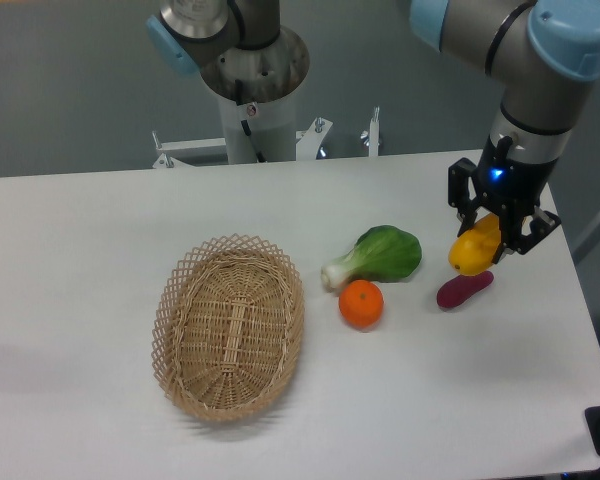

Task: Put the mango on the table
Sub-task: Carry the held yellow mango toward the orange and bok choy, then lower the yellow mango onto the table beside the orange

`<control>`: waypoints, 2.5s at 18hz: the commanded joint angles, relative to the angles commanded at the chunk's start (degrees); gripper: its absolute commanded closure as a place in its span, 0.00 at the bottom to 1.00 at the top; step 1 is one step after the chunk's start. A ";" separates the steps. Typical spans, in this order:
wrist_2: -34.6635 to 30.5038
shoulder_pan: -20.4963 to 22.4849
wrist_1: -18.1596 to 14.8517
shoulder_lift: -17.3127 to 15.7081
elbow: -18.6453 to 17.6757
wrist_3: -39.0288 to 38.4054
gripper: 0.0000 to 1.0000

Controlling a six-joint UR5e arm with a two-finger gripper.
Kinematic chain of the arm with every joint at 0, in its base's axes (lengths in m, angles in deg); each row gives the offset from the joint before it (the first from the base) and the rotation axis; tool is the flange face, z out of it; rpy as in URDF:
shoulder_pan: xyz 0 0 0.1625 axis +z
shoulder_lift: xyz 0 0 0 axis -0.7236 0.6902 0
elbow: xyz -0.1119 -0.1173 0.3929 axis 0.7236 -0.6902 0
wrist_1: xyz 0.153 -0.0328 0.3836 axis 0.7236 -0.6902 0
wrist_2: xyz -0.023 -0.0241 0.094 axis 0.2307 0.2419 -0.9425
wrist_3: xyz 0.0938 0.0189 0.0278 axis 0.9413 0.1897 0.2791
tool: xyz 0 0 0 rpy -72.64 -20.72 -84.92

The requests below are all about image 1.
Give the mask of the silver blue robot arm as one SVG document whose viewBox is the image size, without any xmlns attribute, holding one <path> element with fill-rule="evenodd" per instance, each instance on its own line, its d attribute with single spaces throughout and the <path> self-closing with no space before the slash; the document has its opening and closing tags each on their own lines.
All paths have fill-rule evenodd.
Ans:
<svg viewBox="0 0 600 480">
<path fill-rule="evenodd" d="M 559 225 L 540 196 L 600 78 L 600 1 L 415 1 L 412 31 L 503 83 L 478 163 L 448 173 L 461 231 L 479 209 L 500 232 L 494 258 L 525 254 Z M 163 59 L 200 75 L 222 111 L 233 164 L 297 158 L 291 96 L 309 54 L 275 1 L 166 1 L 146 23 Z"/>
</svg>

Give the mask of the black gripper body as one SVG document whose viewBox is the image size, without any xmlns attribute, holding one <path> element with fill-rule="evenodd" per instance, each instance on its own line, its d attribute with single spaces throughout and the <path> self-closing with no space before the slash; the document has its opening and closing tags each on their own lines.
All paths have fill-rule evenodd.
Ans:
<svg viewBox="0 0 600 480">
<path fill-rule="evenodd" d="M 511 157 L 512 142 L 499 148 L 490 139 L 485 143 L 479 163 L 473 172 L 473 185 L 480 205 L 498 213 L 507 211 L 533 213 L 540 205 L 540 195 L 558 159 L 541 164 L 522 163 Z"/>
</svg>

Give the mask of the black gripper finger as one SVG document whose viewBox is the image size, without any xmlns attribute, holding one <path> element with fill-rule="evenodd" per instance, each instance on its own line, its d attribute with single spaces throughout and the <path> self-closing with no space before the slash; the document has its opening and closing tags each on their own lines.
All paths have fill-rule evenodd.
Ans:
<svg viewBox="0 0 600 480">
<path fill-rule="evenodd" d="M 526 255 L 544 241 L 560 225 L 560 217 L 534 205 L 526 215 L 517 204 L 502 204 L 497 211 L 500 241 L 492 257 L 498 264 L 507 255 Z"/>
<path fill-rule="evenodd" d="M 463 157 L 448 169 L 448 204 L 457 210 L 461 222 L 458 236 L 474 227 L 478 211 L 485 207 L 484 166 L 482 160 L 475 164 Z"/>
</svg>

